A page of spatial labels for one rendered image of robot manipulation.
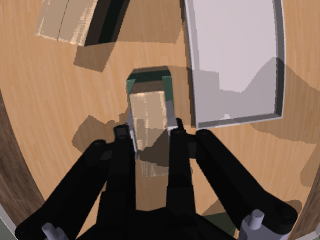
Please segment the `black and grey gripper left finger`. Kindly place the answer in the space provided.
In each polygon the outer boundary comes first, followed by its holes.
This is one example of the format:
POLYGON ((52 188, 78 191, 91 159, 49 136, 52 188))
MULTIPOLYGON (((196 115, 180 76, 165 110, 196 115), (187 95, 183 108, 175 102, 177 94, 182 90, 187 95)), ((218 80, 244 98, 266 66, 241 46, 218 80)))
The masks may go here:
POLYGON ((75 240, 106 181, 91 240, 127 240, 139 155, 131 107, 126 123, 113 131, 114 142, 93 141, 42 207, 16 227, 18 240, 75 240))

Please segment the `white shallow tray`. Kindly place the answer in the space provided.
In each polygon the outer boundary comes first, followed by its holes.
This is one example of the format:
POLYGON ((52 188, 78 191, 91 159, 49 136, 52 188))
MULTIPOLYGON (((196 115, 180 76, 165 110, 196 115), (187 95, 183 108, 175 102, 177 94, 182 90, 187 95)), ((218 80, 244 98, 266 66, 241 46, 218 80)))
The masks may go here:
POLYGON ((282 0, 182 1, 196 130, 282 119, 282 0))

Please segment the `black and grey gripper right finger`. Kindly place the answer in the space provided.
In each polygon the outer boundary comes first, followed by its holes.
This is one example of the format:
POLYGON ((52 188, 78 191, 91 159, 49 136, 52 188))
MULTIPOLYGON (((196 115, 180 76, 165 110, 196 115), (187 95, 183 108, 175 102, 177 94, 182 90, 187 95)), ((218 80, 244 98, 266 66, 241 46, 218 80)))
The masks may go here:
POLYGON ((163 240, 199 240, 190 158, 238 229, 239 240, 286 240, 296 209, 265 191, 212 131, 186 133, 172 100, 165 106, 170 147, 163 240))

